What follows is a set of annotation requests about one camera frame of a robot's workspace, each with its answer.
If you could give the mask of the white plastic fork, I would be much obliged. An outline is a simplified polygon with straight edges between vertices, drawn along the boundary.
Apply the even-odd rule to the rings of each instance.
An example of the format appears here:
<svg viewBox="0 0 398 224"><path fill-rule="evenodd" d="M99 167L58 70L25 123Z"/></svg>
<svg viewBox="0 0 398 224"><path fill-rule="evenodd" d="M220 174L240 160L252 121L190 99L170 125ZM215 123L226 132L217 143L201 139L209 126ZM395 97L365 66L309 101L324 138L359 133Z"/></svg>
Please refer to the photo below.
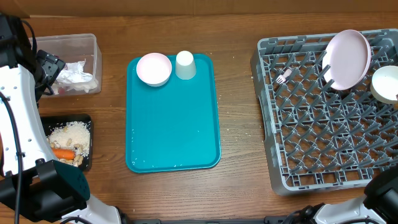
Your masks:
<svg viewBox="0 0 398 224"><path fill-rule="evenodd" d="M285 83L291 73L292 73L292 70L288 68L283 74L279 75L276 78L275 82L278 84Z"/></svg>

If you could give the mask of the white round plate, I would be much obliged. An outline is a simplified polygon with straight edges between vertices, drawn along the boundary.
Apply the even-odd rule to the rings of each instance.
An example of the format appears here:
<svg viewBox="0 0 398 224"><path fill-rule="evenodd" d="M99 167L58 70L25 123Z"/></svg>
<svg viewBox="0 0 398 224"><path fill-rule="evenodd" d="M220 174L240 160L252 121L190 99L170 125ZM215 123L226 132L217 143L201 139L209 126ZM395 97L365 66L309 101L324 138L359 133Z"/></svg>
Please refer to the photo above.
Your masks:
<svg viewBox="0 0 398 224"><path fill-rule="evenodd" d="M371 48L360 32L350 29L337 33L325 51L323 77L326 82L333 80L333 89L347 90L364 78L371 62Z"/></svg>

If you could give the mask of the small white tissue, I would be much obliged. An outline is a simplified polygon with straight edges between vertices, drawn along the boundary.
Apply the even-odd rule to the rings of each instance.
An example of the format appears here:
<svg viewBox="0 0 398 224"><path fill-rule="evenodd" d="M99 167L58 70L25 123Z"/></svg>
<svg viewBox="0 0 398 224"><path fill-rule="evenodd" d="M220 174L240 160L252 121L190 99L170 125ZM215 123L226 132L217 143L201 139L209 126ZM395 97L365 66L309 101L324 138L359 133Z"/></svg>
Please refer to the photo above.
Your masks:
<svg viewBox="0 0 398 224"><path fill-rule="evenodd" d="M83 93L94 93L100 91L100 83L92 76L61 76L52 85L55 94L68 91L82 91Z"/></svg>

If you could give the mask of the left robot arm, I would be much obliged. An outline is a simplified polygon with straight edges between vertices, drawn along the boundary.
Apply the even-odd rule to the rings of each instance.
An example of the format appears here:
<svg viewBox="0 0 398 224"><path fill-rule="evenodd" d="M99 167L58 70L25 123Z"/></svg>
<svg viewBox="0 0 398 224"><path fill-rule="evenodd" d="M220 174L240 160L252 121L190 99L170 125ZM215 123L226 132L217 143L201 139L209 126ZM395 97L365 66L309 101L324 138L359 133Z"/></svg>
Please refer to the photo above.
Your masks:
<svg viewBox="0 0 398 224"><path fill-rule="evenodd" d="M60 162L44 133L38 100L52 93L65 63L38 49L30 24L1 15L1 203L16 220L127 223L91 194L82 171Z"/></svg>

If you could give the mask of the large white tissue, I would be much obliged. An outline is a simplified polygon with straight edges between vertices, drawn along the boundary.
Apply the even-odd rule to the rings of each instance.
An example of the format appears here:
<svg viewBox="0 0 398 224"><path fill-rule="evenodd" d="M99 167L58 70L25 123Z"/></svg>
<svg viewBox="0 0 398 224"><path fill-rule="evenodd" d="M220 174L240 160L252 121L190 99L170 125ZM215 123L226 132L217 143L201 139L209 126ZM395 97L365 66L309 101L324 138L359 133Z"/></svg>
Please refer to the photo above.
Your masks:
<svg viewBox="0 0 398 224"><path fill-rule="evenodd" d="M84 72L86 60L73 63L66 63L57 80L62 83L81 83L91 81L93 75Z"/></svg>

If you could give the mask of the white paper cup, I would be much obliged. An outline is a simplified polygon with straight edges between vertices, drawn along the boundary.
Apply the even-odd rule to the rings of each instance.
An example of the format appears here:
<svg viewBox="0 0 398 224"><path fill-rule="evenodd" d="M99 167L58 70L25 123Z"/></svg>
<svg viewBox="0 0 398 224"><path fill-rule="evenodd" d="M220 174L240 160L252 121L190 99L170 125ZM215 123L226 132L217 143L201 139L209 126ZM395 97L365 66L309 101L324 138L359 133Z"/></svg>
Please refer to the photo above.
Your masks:
<svg viewBox="0 0 398 224"><path fill-rule="evenodd" d="M197 72L194 56L191 52L183 50L176 56L175 73L182 80L192 79Z"/></svg>

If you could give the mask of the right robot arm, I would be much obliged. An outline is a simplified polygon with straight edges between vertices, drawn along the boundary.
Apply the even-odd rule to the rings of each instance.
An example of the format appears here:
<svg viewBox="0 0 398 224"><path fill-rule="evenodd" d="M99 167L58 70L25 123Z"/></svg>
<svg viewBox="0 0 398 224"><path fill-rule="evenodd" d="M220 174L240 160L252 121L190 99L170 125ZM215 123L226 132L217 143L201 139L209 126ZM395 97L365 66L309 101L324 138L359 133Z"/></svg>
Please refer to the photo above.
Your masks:
<svg viewBox="0 0 398 224"><path fill-rule="evenodd" d="M373 178L358 198L307 206L288 215L284 223L397 223L397 167Z"/></svg>

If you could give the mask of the rice and peanut pile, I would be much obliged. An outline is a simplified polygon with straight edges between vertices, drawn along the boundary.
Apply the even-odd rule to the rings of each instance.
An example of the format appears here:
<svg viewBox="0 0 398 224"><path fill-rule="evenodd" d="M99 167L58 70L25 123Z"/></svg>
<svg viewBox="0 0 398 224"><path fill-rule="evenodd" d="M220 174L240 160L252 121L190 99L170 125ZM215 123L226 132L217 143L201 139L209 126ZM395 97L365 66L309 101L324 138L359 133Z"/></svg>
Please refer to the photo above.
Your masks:
<svg viewBox="0 0 398 224"><path fill-rule="evenodd" d="M52 148L69 149L75 152L73 160L58 159L60 162L80 167L90 153L90 131L88 125L82 121L72 121L51 128L47 141Z"/></svg>

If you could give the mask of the pink bowl with peanuts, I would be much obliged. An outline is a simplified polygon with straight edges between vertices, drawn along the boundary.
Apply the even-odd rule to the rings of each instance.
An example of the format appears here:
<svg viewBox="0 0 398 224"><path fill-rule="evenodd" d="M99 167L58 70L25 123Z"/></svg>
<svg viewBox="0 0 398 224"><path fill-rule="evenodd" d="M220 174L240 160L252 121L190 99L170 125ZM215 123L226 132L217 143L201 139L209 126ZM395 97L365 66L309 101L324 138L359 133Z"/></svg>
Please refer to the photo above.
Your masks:
<svg viewBox="0 0 398 224"><path fill-rule="evenodd" d="M149 53L138 61L136 72L145 84L158 87L168 82L172 73L172 64L163 54Z"/></svg>

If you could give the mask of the white bowl with rice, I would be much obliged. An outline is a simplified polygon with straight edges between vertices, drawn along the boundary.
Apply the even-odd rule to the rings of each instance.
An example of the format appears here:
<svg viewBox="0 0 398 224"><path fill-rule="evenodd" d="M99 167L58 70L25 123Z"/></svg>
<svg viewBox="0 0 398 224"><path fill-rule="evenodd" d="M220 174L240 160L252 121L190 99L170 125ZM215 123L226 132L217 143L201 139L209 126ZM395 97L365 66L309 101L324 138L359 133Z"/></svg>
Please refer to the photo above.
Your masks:
<svg viewBox="0 0 398 224"><path fill-rule="evenodd" d="M384 66L374 72L371 93L377 101L382 103L397 103L397 66Z"/></svg>

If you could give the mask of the orange carrot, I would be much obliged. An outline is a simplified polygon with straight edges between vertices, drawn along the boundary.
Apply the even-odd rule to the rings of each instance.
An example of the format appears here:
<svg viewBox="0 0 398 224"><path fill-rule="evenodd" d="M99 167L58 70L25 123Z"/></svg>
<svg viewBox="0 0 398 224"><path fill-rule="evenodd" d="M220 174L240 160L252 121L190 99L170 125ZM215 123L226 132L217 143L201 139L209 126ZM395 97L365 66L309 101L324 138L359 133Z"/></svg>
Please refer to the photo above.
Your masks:
<svg viewBox="0 0 398 224"><path fill-rule="evenodd" d="M52 152L58 159L73 160L75 152L69 149L52 148Z"/></svg>

